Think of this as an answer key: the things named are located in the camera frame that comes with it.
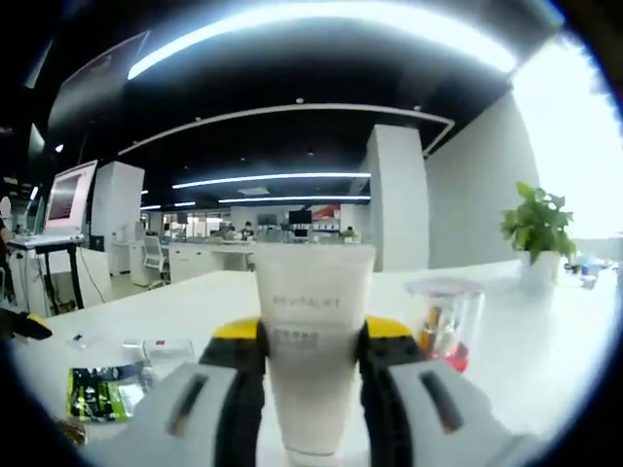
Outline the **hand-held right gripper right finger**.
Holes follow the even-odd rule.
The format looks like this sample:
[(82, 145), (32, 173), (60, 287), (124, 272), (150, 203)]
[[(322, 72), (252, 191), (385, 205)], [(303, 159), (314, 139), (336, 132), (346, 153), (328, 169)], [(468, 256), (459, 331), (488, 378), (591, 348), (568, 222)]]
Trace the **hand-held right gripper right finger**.
[(401, 322), (367, 317), (357, 360), (371, 465), (532, 464), (535, 437), (506, 428), (487, 395), (448, 363), (425, 359)]

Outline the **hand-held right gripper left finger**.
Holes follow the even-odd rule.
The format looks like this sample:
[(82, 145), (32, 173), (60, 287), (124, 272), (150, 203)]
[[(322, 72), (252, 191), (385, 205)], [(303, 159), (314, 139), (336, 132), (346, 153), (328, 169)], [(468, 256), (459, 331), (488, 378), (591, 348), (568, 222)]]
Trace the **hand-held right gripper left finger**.
[(91, 442), (93, 466), (253, 466), (268, 340), (261, 321), (220, 327), (197, 363), (183, 363), (137, 404), (121, 433)]

